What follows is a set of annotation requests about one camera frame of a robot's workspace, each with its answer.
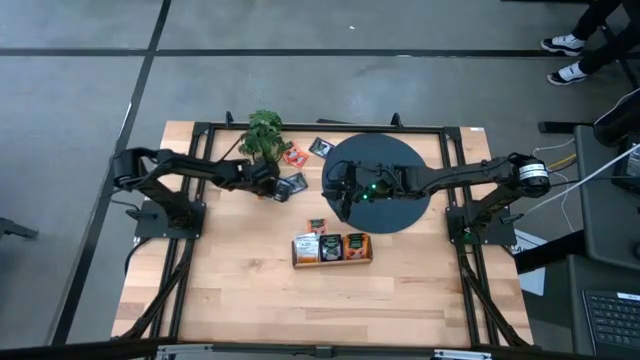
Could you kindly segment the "black floor beam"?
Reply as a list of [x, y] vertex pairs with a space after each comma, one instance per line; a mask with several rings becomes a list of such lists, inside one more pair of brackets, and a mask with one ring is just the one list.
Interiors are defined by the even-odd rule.
[[514, 261], [517, 272], [523, 274], [564, 260], [568, 255], [585, 254], [585, 234], [583, 230], [579, 230], [535, 248], [519, 252], [514, 255]]

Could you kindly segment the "small green potted plant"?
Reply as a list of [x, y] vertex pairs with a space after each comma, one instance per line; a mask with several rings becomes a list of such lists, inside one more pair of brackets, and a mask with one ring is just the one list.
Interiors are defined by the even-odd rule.
[[262, 158], [278, 163], [287, 148], [281, 135], [282, 126], [282, 119], [277, 112], [256, 110], [251, 113], [248, 130], [241, 136], [239, 152], [254, 161]]

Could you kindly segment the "black desk foot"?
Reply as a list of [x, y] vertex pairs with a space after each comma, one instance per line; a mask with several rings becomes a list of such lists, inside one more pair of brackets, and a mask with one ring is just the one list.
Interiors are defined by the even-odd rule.
[[542, 121], [537, 123], [537, 129], [541, 134], [573, 134], [578, 126], [592, 127], [590, 122], [554, 122]]

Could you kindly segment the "black laptop keyboard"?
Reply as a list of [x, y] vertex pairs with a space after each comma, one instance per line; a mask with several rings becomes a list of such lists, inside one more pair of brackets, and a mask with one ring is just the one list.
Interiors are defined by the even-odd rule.
[[582, 297], [594, 354], [640, 360], [640, 294], [584, 290]]

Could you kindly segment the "grey desk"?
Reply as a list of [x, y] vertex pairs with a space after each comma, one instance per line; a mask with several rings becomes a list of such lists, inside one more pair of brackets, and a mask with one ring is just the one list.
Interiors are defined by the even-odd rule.
[[619, 150], [600, 144], [591, 127], [574, 128], [587, 255], [600, 262], [640, 270], [640, 197], [612, 183]]

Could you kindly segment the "long black crossbar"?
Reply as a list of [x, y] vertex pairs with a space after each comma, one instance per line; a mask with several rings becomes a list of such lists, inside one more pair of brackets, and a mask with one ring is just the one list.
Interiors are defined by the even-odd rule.
[[[179, 344], [172, 338], [117, 339], [105, 342], [74, 343], [55, 346], [40, 346], [0, 350], [0, 360], [131, 360], [156, 355], [161, 345]], [[317, 345], [287, 344], [240, 344], [209, 343], [212, 352], [223, 353], [265, 353], [292, 356], [313, 356]], [[407, 356], [431, 359], [436, 349], [429, 347], [386, 347], [386, 346], [333, 346], [335, 357], [339, 356]], [[582, 355], [541, 350], [535, 347], [504, 347], [478, 345], [471, 348], [453, 349], [486, 352], [493, 360], [618, 360], [595, 355]]]

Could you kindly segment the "person's white black shoe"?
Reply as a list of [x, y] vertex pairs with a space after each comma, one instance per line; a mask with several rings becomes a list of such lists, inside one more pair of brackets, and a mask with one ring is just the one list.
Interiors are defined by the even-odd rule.
[[578, 39], [575, 36], [569, 34], [543, 39], [540, 42], [540, 47], [542, 50], [550, 53], [576, 57], [580, 55], [584, 50], [585, 43], [585, 40]]
[[555, 86], [566, 86], [584, 81], [588, 77], [579, 67], [579, 63], [568, 65], [546, 76], [547, 81]]

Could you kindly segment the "dark round plate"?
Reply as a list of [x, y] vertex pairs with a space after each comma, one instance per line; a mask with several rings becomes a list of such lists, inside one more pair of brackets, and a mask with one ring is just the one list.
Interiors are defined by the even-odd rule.
[[[407, 143], [384, 134], [358, 134], [351, 136], [329, 153], [322, 173], [322, 189], [329, 189], [329, 182], [341, 176], [345, 164], [340, 160], [380, 162], [383, 165], [418, 165], [425, 167], [422, 157]], [[414, 224], [426, 211], [429, 198], [421, 200], [362, 200], [354, 203], [346, 224], [362, 232], [390, 234]]]

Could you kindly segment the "wooden three-compartment tea box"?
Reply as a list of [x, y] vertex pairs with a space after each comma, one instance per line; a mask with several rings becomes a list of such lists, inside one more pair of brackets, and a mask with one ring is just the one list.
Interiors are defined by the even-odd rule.
[[373, 260], [373, 247], [372, 247], [372, 242], [371, 242], [370, 235], [368, 234], [369, 237], [370, 237], [370, 245], [369, 245], [368, 257], [366, 259], [358, 259], [358, 260], [347, 260], [345, 258], [344, 240], [345, 240], [345, 237], [347, 235], [345, 235], [345, 236], [340, 235], [342, 237], [342, 240], [343, 240], [343, 259], [340, 260], [340, 261], [332, 261], [332, 262], [322, 262], [321, 261], [321, 257], [320, 257], [320, 236], [321, 235], [319, 235], [319, 261], [317, 263], [297, 263], [296, 259], [295, 259], [294, 240], [293, 240], [291, 242], [292, 266], [295, 269], [302, 269], [302, 268], [312, 268], [312, 267], [345, 266], [345, 265], [356, 265], [356, 264], [369, 264], [369, 263], [371, 263], [372, 260]]

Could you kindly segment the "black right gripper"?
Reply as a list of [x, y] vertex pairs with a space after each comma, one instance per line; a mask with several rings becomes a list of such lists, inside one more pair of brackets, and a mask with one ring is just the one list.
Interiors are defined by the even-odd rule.
[[352, 203], [373, 202], [374, 195], [375, 191], [370, 186], [358, 182], [356, 167], [346, 167], [336, 180], [329, 181], [329, 187], [322, 192], [328, 201], [340, 201], [338, 218], [341, 222], [349, 220]]

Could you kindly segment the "white paper sheet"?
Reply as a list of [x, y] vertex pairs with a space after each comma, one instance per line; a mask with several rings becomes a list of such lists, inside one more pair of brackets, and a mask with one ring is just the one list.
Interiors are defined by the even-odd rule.
[[[516, 244], [510, 247], [513, 255], [517, 255], [526, 250], [534, 249], [547, 243], [545, 239], [539, 238], [527, 232], [515, 229]], [[519, 276], [520, 287], [523, 291], [536, 296], [544, 295], [545, 268], [538, 268]]]

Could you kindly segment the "black bag with white stripe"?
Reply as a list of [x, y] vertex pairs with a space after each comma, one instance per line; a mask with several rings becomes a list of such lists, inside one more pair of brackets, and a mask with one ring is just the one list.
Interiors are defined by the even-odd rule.
[[623, 96], [593, 127], [596, 140], [605, 146], [617, 145], [629, 135], [640, 136], [640, 88]]

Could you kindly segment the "silver aluminium bracket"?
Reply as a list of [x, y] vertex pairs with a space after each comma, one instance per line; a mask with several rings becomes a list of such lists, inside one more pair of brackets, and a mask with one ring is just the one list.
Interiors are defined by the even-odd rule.
[[161, 345], [157, 348], [154, 360], [176, 360], [179, 355], [210, 353], [213, 349], [213, 344], [196, 343]]
[[490, 353], [486, 352], [436, 349], [431, 360], [493, 360], [493, 358]]

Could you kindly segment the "grey chair leg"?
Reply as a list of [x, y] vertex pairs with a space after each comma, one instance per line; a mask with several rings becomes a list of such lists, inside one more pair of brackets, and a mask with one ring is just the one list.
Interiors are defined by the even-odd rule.
[[15, 235], [27, 240], [34, 240], [38, 236], [38, 231], [19, 225], [12, 220], [0, 217], [0, 240], [5, 235]]

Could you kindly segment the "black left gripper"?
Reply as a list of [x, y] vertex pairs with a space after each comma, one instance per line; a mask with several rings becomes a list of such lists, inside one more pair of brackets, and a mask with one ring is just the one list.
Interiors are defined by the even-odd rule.
[[259, 160], [256, 163], [245, 161], [238, 166], [240, 178], [236, 184], [238, 190], [244, 190], [256, 195], [279, 199], [279, 190], [275, 182], [283, 180], [277, 163]]

